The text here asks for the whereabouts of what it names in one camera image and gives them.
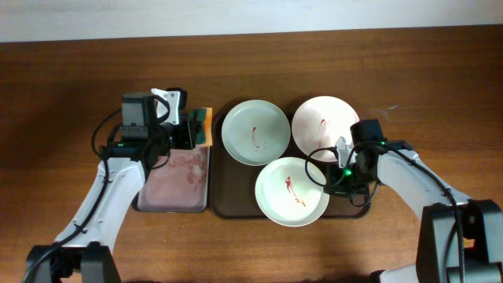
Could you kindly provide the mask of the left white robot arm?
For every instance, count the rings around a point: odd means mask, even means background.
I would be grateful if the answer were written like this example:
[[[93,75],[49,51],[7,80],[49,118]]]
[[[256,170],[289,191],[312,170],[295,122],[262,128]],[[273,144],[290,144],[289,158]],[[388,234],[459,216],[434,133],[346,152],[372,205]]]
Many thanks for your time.
[[[90,191],[72,221],[50,245],[36,245],[27,257],[25,282],[59,282],[78,272],[84,282],[119,282],[112,257],[127,211],[160,157],[172,149],[194,149],[196,127],[185,114],[182,88],[123,95],[122,116],[105,145],[92,145],[99,159]]]

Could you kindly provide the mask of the pale green plate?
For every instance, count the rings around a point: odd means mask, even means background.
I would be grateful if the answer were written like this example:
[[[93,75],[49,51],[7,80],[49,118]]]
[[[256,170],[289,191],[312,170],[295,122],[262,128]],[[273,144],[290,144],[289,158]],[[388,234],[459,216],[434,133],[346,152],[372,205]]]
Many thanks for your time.
[[[262,166],[278,159],[288,148],[291,126],[275,104],[248,100],[234,106],[221,128],[226,151],[236,161]]]

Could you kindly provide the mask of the orange green scrub sponge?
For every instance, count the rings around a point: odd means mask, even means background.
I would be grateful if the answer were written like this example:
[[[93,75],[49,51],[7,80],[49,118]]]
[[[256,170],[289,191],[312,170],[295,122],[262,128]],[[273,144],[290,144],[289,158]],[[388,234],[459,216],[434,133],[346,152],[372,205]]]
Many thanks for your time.
[[[195,130],[195,143],[199,147],[211,147],[213,109],[196,108],[189,113],[189,121]]]

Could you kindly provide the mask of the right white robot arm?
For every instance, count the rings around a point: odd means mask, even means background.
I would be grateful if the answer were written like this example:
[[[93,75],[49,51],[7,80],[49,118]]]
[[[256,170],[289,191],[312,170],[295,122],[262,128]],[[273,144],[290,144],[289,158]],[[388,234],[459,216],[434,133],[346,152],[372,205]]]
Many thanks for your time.
[[[405,141],[389,141],[376,119],[350,128],[329,148],[337,163],[327,173],[331,195],[368,193],[369,185],[394,190],[420,220],[414,263],[380,270],[370,280],[399,282],[501,282],[502,210],[492,200],[475,200],[443,181]]]

